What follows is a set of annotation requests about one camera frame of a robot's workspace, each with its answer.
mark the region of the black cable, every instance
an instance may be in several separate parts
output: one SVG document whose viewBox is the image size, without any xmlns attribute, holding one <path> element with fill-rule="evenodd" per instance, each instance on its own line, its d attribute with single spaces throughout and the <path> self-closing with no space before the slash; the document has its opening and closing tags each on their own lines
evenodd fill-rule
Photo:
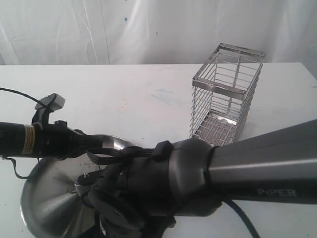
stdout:
<svg viewBox="0 0 317 238">
<path fill-rule="evenodd" d="M 38 160 L 38 164 L 37 164 L 37 167 L 36 167 L 36 171 L 34 172 L 34 174 L 32 175 L 29 175 L 29 176 L 21 176 L 17 173 L 16 171 L 16 160 L 13 159 L 13 158 L 8 158 L 8 157 L 4 157 L 3 158 L 4 160 L 10 160 L 12 163 L 13 163 L 13 169 L 14 169 L 14 173 L 15 173 L 15 176 L 17 176 L 19 179 L 29 179 L 31 177 L 33 177 L 38 171 L 39 171 L 39 167 L 40 167 L 40 158 L 36 158 Z"/>
<path fill-rule="evenodd" d="M 236 204 L 234 201 L 230 199 L 223 199 L 224 203 L 226 203 L 228 206 L 230 206 L 241 218 L 241 220 L 244 222 L 246 227 L 248 228 L 252 238 L 260 238 L 259 233 L 257 232 L 256 228 L 253 226 L 252 222 L 248 218 L 248 216 L 245 214 L 245 212 Z"/>
<path fill-rule="evenodd" d="M 33 100 L 34 102 L 37 102 L 38 104 L 40 104 L 40 105 L 43 106 L 44 108 L 47 108 L 47 106 L 46 106 L 44 103 L 40 102 L 39 100 L 37 100 L 37 99 L 35 99 L 35 98 L 33 98 L 33 97 L 31 97 L 31 96 L 25 94 L 25 93 L 21 93 L 21 92 L 19 92 L 19 91 L 12 90 L 12 89 L 8 89 L 8 88 L 0 88 L 0 90 L 6 91 L 6 92 L 10 92 L 10 93 L 19 94 L 19 95 L 21 95 L 21 96 L 23 96 L 23 97 L 26 97 L 26 98 L 28 98 L 28 99 Z"/>
<path fill-rule="evenodd" d="M 126 162 L 137 157 L 149 157 L 152 152 L 153 149 L 143 148 L 139 148 L 130 153 L 124 153 L 113 148 L 93 148 L 86 151 L 89 159 L 97 165 L 112 165 Z M 96 154 L 109 155 L 110 157 L 102 157 Z"/>
<path fill-rule="evenodd" d="M 182 203 L 179 203 L 176 206 L 174 206 L 170 210 L 170 212 L 167 214 L 167 216 L 164 218 L 163 222 L 160 224 L 156 232 L 155 238 L 161 238 L 163 236 L 165 229 L 167 228 L 166 226 L 168 225 L 168 222 L 170 221 L 170 219 L 172 219 L 175 216 L 175 214 L 177 214 L 186 204 L 188 204 L 195 198 L 196 196 L 188 196 L 186 199 L 184 199 Z M 238 204 L 226 198 L 222 198 L 222 201 L 226 203 L 228 206 L 230 206 L 239 215 L 243 223 L 248 228 L 252 238 L 260 238 L 260 235 L 255 229 L 255 227 L 253 226 L 252 222 L 250 221 L 248 216 L 245 214 L 245 212 L 238 206 Z"/>
</svg>

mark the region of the wire rack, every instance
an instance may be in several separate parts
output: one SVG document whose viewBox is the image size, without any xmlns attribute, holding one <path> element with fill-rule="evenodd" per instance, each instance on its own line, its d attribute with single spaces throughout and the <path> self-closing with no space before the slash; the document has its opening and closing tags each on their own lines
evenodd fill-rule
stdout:
<svg viewBox="0 0 317 238">
<path fill-rule="evenodd" d="M 237 140 L 265 53 L 220 44 L 193 78 L 191 137 L 212 146 Z"/>
</svg>

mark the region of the white table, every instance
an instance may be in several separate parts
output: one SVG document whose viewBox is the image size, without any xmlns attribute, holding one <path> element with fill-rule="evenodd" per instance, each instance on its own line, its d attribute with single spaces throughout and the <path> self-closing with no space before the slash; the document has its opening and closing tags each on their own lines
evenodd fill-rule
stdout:
<svg viewBox="0 0 317 238">
<path fill-rule="evenodd" d="M 0 66 L 0 85 L 42 98 L 57 92 L 65 107 L 51 115 L 89 134 L 112 134 L 144 147 L 189 136 L 191 78 L 200 65 Z M 265 63 L 240 139 L 317 118 L 317 81 L 301 63 Z M 0 121 L 30 124 L 35 103 L 0 92 Z M 35 159 L 18 159 L 26 175 Z M 1 237 L 33 237 L 20 216 L 24 184 L 12 164 L 0 165 Z M 317 206 L 239 201 L 264 238 L 312 238 Z M 177 218 L 166 238 L 251 237 L 226 205 L 207 218 Z"/>
</svg>

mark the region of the white backdrop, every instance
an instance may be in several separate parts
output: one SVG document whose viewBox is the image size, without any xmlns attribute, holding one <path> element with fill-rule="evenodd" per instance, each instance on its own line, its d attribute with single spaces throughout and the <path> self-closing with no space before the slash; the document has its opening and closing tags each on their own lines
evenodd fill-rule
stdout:
<svg viewBox="0 0 317 238">
<path fill-rule="evenodd" d="M 316 0 L 0 0 L 0 63 L 202 63 L 221 42 L 317 63 Z"/>
</svg>

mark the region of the warning label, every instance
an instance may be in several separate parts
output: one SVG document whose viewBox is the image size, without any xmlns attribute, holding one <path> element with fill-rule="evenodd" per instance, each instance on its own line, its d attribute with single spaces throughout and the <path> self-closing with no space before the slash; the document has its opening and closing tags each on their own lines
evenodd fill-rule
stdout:
<svg viewBox="0 0 317 238">
<path fill-rule="evenodd" d="M 31 125 L 25 125 L 25 140 L 22 155 L 30 155 L 33 152 L 35 143 L 35 130 Z"/>
</svg>

